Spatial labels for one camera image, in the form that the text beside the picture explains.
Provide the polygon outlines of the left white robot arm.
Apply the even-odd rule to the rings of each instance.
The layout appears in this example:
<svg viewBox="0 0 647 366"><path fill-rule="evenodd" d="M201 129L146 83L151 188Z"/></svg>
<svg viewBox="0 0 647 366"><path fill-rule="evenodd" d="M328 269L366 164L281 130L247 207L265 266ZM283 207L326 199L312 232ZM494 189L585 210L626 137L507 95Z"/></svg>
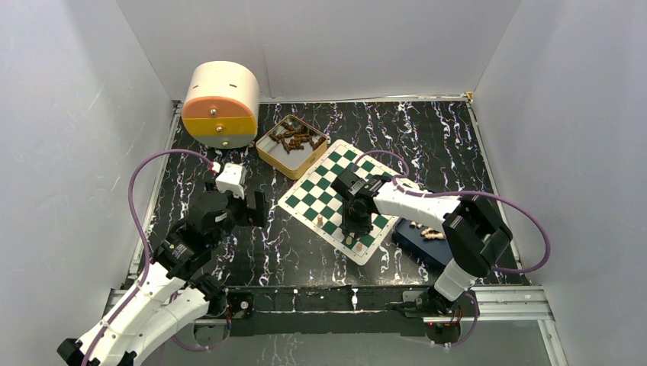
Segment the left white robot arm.
<svg viewBox="0 0 647 366"><path fill-rule="evenodd" d="M155 249L148 270L90 331L63 340L57 354L67 365L139 365L193 320L230 314L226 286L197 273L235 227L264 227L268 212L261 190L249 197L202 192Z"/></svg>

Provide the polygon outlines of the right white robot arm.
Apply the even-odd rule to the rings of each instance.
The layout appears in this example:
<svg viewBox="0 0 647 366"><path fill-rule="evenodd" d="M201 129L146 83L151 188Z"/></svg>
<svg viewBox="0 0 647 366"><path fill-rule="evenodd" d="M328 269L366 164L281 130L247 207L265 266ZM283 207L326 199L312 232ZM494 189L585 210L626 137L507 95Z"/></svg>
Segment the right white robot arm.
<svg viewBox="0 0 647 366"><path fill-rule="evenodd" d="M386 175L365 180L351 168L344 169L331 187L343 201L341 227L345 237L365 235L372 228L374 215L409 219L444 235L452 259L425 294L392 305L405 316L450 315L477 279L490 274L513 239L509 227L481 192L436 196L406 188Z"/></svg>

